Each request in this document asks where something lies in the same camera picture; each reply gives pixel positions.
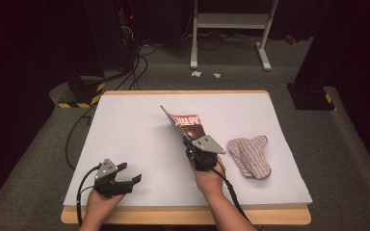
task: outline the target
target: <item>gray carpet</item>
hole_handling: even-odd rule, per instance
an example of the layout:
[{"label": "gray carpet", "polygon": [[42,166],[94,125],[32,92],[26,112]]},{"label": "gray carpet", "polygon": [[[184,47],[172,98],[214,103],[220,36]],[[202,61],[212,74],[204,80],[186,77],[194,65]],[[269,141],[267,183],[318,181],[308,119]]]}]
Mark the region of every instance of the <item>gray carpet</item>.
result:
[{"label": "gray carpet", "polygon": [[[336,111],[297,111],[286,83],[292,83],[311,40],[294,46],[269,40],[266,51],[273,70],[265,72],[253,43],[224,44],[214,51],[199,50],[200,77],[192,77],[190,49],[149,46],[141,50],[148,69],[141,90],[267,90],[281,129],[314,202],[307,226],[267,226],[266,230],[370,230],[370,156],[348,118],[334,88],[326,88]],[[205,48],[215,43],[201,42]],[[137,76],[145,68],[140,61]],[[221,74],[215,78],[214,73]],[[121,79],[107,82],[112,90]],[[127,90],[131,80],[121,89]],[[66,85],[51,92],[54,102]],[[0,191],[0,230],[77,230],[60,220],[63,199],[73,171],[65,159],[68,133],[86,109],[56,108],[40,129]],[[76,165],[90,129],[80,121],[71,135],[69,158]],[[114,230],[155,230],[158,227],[116,226]],[[170,230],[208,227],[170,227]]]}]

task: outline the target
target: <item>pink striped cloth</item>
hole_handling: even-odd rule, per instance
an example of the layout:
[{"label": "pink striped cloth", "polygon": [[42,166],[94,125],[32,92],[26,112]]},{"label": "pink striped cloth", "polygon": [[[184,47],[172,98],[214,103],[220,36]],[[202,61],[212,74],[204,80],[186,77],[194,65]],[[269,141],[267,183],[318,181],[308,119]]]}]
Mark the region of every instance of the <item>pink striped cloth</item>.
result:
[{"label": "pink striped cloth", "polygon": [[246,178],[262,180],[270,175],[271,168],[263,153],[266,144],[266,136],[238,138],[227,144],[230,155]]}]

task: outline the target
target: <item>person's left hand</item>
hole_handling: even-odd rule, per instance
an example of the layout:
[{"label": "person's left hand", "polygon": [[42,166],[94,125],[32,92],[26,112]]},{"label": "person's left hand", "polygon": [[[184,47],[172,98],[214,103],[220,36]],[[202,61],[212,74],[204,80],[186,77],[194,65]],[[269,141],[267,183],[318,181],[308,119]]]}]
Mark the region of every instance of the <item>person's left hand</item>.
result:
[{"label": "person's left hand", "polygon": [[125,194],[106,198],[95,189],[89,194],[86,215],[79,230],[99,230],[103,221],[110,216]]}]

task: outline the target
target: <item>paper scrap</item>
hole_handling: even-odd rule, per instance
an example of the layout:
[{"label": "paper scrap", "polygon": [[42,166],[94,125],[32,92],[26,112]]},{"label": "paper scrap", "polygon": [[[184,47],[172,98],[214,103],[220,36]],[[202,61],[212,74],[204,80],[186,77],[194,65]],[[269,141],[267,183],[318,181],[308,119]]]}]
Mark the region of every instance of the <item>paper scrap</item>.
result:
[{"label": "paper scrap", "polygon": [[200,74],[202,74],[202,72],[198,72],[198,71],[192,72],[192,76],[200,77]]}]

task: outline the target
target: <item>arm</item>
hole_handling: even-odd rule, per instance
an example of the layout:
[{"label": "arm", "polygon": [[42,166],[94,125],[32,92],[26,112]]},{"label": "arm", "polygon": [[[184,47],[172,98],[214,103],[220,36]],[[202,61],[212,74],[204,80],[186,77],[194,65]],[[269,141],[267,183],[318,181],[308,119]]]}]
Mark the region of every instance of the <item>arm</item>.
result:
[{"label": "arm", "polygon": [[109,199],[100,195],[95,189],[92,189],[87,202],[86,215],[79,231],[100,230],[103,221],[110,216],[114,208],[124,197],[125,194],[121,194]]},{"label": "arm", "polygon": [[[221,158],[218,157],[218,161],[222,164]],[[195,174],[198,189],[208,203],[218,230],[256,230],[225,197],[224,180],[220,176],[213,171],[196,171],[192,164],[191,169]],[[216,165],[215,170],[221,174],[224,174],[225,171],[220,165]]]}]

